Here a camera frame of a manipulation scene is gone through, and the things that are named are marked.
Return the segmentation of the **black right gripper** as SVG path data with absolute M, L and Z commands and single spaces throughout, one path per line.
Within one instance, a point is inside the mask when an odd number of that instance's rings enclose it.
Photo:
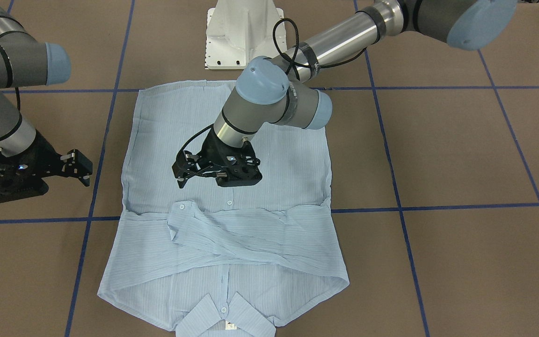
M 19 155 L 0 155 L 0 203 L 17 201 L 45 194 L 49 187 L 45 177 L 62 173 L 90 186 L 93 164 L 81 151 L 73 149 L 66 155 L 57 153 L 40 133 Z

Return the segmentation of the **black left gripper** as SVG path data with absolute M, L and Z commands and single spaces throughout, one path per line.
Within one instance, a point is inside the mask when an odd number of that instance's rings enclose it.
M 198 154 L 178 151 L 172 171 L 180 189 L 193 177 L 214 178 L 218 186 L 229 188 L 259 183 L 260 164 L 249 141 L 240 148 L 229 147 L 211 130 Z

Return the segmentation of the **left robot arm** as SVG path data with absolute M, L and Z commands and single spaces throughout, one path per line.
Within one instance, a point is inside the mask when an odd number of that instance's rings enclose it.
M 179 188 L 193 177 L 218 186 L 252 186 L 262 179 L 252 139 L 263 124 L 318 130 L 332 115 L 327 94 L 306 81 L 322 70 L 345 65 L 370 45 L 402 32 L 465 51 L 491 43 L 511 21 L 515 0 L 376 0 L 328 30 L 278 55 L 257 56 L 242 70 L 196 154 L 181 147 L 172 171 Z

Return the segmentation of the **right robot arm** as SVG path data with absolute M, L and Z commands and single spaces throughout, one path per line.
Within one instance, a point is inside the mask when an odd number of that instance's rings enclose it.
M 64 47 L 37 41 L 0 6 L 0 203 L 44 195 L 50 176 L 90 185 L 91 160 L 77 149 L 58 153 L 21 113 L 21 87 L 57 85 L 70 75 Z

